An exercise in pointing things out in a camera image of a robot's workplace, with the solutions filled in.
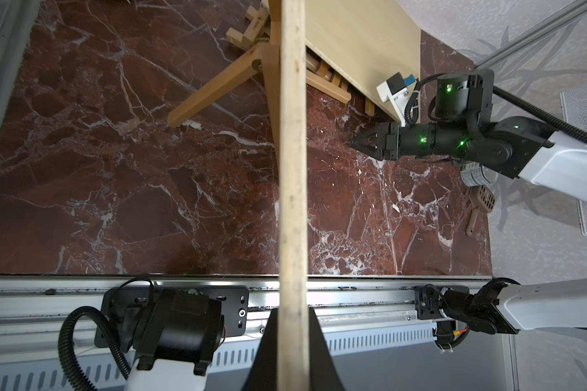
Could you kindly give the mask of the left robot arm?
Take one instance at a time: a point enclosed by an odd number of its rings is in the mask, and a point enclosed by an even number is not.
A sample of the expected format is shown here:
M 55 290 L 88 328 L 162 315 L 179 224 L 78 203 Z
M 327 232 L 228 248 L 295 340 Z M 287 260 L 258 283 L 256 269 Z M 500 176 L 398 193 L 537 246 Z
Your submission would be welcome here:
M 125 286 L 136 281 L 148 282 L 146 298 L 118 299 Z M 133 278 L 105 293 L 104 312 L 91 306 L 81 306 L 64 320 L 58 336 L 60 366 L 74 390 L 97 390 L 81 368 L 73 336 L 78 320 L 88 318 L 97 326 L 122 377 L 125 390 L 205 390 L 208 368 L 215 354 L 226 341 L 228 329 L 223 314 L 223 302 L 203 293 L 182 289 L 155 288 L 150 278 Z M 279 385 L 284 377 L 277 361 L 279 338 L 284 336 L 279 322 L 280 307 L 271 310 L 249 374 L 241 390 L 285 390 Z M 346 390 L 315 311 L 308 308 L 309 379 L 308 390 Z M 135 349 L 135 361 L 129 364 L 125 353 Z

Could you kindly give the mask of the metal tin can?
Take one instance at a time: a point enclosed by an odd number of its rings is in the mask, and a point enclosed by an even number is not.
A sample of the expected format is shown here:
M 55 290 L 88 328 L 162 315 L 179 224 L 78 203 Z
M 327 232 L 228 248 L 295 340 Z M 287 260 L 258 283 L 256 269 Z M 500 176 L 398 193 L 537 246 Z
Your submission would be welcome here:
M 498 173 L 479 163 L 468 162 L 461 166 L 460 176 L 467 187 L 492 187 L 497 181 Z

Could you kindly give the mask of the wooden easel frame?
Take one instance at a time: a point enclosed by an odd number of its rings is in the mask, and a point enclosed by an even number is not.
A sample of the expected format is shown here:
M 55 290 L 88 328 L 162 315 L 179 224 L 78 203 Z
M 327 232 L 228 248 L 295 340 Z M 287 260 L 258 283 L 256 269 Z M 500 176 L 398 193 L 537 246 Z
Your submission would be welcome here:
M 250 16 L 246 32 L 229 29 L 227 40 L 245 53 L 193 93 L 167 117 L 167 125 L 177 127 L 215 101 L 261 73 L 267 95 L 272 138 L 280 153 L 280 60 L 282 49 L 282 2 L 270 1 Z

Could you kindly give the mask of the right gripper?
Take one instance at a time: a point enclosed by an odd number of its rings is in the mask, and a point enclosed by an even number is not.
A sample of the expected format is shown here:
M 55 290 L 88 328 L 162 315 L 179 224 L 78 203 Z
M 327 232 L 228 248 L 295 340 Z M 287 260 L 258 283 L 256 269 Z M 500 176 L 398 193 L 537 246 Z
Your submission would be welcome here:
M 377 145 L 379 134 L 384 142 Z M 467 129 L 445 122 L 400 127 L 399 123 L 379 123 L 362 130 L 349 141 L 350 148 L 376 161 L 397 161 L 403 156 L 461 156 L 470 140 Z

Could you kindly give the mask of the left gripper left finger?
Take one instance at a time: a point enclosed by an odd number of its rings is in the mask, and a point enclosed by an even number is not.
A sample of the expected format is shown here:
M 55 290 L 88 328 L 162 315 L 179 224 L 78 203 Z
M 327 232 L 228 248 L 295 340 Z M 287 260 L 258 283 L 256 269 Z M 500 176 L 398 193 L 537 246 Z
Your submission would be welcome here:
M 277 390 L 278 309 L 273 309 L 243 391 Z

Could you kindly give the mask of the wooden board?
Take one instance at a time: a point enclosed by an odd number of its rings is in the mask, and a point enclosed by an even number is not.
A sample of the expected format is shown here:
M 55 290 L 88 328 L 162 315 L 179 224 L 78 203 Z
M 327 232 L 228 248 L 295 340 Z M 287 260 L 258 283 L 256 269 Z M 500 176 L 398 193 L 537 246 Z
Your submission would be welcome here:
M 397 1 L 306 1 L 306 45 L 395 122 L 377 86 L 420 75 L 421 30 Z
M 277 388 L 310 388 L 305 3 L 281 4 Z

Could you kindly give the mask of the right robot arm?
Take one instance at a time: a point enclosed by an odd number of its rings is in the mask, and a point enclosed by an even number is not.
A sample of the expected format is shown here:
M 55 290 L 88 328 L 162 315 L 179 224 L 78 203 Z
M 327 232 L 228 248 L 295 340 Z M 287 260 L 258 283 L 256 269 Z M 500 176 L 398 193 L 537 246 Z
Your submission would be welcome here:
M 437 73 L 429 122 L 417 121 L 427 79 L 396 74 L 378 87 L 397 122 L 384 122 L 350 140 L 351 148 L 377 161 L 404 156 L 444 156 L 476 163 L 509 179 L 528 182 L 587 203 L 587 132 L 495 86 L 490 69 Z M 443 349 L 469 332 L 516 334 L 543 328 L 587 331 L 587 279 L 521 285 L 495 278 L 477 293 L 461 286 L 422 285 L 414 290 L 420 320 L 458 321 L 458 330 L 437 329 Z

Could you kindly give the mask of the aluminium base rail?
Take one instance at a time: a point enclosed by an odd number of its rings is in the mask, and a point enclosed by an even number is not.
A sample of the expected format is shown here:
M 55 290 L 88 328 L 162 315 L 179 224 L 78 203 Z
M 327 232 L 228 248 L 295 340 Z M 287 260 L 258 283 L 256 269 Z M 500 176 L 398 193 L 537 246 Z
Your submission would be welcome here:
M 101 307 L 105 293 L 158 288 L 202 291 L 222 302 L 228 335 L 210 368 L 210 389 L 240 389 L 270 312 L 279 304 L 273 276 L 164 277 L 0 275 L 0 390 L 66 390 L 57 339 L 80 306 Z M 514 390 L 515 344 L 470 332 L 450 350 L 433 341 L 435 322 L 421 320 L 414 290 L 434 284 L 468 288 L 483 277 L 312 277 L 308 304 L 348 389 Z

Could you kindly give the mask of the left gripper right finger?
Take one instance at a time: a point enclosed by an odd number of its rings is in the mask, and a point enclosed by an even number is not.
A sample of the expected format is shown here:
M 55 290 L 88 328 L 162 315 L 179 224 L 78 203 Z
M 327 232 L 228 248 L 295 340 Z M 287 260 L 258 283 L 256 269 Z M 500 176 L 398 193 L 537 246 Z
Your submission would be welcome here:
M 313 308 L 309 307 L 310 390 L 344 391 Z

